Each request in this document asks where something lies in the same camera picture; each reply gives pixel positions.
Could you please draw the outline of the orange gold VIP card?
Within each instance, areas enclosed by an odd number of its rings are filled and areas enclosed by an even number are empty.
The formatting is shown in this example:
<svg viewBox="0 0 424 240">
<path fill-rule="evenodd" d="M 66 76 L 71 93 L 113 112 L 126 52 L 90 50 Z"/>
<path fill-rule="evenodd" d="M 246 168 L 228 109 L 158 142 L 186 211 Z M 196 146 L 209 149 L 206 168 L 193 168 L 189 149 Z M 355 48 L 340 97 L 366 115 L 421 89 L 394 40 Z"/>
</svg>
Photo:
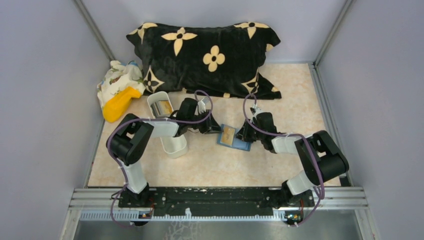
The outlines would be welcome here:
<svg viewBox="0 0 424 240">
<path fill-rule="evenodd" d="M 235 128 L 225 126 L 221 135 L 220 142 L 224 145 L 231 146 L 234 141 L 235 131 Z"/>
</svg>

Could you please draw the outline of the gold beige card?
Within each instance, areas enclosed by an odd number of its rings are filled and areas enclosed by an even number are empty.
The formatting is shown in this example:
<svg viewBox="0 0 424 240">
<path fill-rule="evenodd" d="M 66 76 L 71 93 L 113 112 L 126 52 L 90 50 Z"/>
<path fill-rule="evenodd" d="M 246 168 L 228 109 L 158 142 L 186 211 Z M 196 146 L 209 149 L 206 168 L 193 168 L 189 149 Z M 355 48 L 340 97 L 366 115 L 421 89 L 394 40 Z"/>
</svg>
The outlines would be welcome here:
<svg viewBox="0 0 424 240">
<path fill-rule="evenodd" d="M 171 103 L 168 100 L 159 101 L 158 106 L 160 107 L 161 114 L 170 115 L 174 111 Z"/>
</svg>

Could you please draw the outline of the white oblong plastic tray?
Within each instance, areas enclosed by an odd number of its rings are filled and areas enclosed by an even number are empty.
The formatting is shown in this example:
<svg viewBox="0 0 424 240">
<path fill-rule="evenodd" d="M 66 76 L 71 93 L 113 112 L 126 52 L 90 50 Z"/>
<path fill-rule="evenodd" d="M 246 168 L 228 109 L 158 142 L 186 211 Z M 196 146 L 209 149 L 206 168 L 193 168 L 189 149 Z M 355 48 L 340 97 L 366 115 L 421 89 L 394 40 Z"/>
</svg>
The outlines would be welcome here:
<svg viewBox="0 0 424 240">
<path fill-rule="evenodd" d="M 150 112 L 151 112 L 153 118 L 157 119 L 157 118 L 169 117 L 171 114 L 162 114 L 161 117 L 155 117 L 153 115 L 153 111 L 151 109 L 151 104 L 159 102 L 159 101 L 169 101 L 171 106 L 172 106 L 170 98 L 165 91 L 159 91 L 159 92 L 153 93 L 152 95 L 148 96 L 147 97 L 147 104 L 149 106 L 149 109 L 150 109 Z M 156 121 L 153 123 L 153 126 L 154 126 L 154 130 L 153 130 L 153 136 L 152 137 L 160 139 L 161 144 L 162 144 L 162 148 L 169 158 L 176 159 L 176 158 L 179 158 L 179 157 L 185 155 L 188 152 L 188 144 L 187 144 L 187 140 L 184 137 L 184 135 L 181 135 L 181 136 L 178 136 L 178 137 L 165 136 L 164 134 L 159 135 L 159 133 L 164 133 L 165 130 L 173 130 L 174 129 L 173 126 L 164 126 L 164 124 L 162 122 L 156 122 Z"/>
</svg>

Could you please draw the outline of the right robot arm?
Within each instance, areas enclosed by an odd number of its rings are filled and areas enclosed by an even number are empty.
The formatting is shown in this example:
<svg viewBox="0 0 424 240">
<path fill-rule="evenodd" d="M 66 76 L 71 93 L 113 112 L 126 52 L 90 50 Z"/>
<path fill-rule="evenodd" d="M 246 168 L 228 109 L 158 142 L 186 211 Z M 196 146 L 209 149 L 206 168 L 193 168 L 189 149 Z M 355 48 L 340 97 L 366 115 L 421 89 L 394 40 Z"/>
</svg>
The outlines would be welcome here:
<svg viewBox="0 0 424 240">
<path fill-rule="evenodd" d="M 350 166 L 346 157 L 325 130 L 306 137 L 299 133 L 277 131 L 270 112 L 255 113 L 247 118 L 236 138 L 247 143 L 259 141 L 273 154 L 294 154 L 302 171 L 282 184 L 287 197 L 300 195 L 346 173 Z"/>
</svg>

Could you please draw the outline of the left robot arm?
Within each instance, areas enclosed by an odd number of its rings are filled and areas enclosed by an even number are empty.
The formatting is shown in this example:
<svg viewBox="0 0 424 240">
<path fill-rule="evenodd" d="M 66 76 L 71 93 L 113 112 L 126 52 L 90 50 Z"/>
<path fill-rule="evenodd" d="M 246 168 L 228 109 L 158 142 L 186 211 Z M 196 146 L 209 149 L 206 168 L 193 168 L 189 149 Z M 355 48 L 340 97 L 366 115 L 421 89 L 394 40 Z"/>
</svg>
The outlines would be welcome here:
<svg viewBox="0 0 424 240">
<path fill-rule="evenodd" d="M 135 195 L 142 193 L 148 182 L 139 162 L 151 138 L 177 138 L 189 129 L 201 134 L 218 134 L 223 129 L 206 108 L 210 97 L 201 100 L 185 98 L 178 110 L 162 118 L 139 118 L 129 113 L 106 141 L 109 155 L 124 175 L 124 188 Z"/>
</svg>

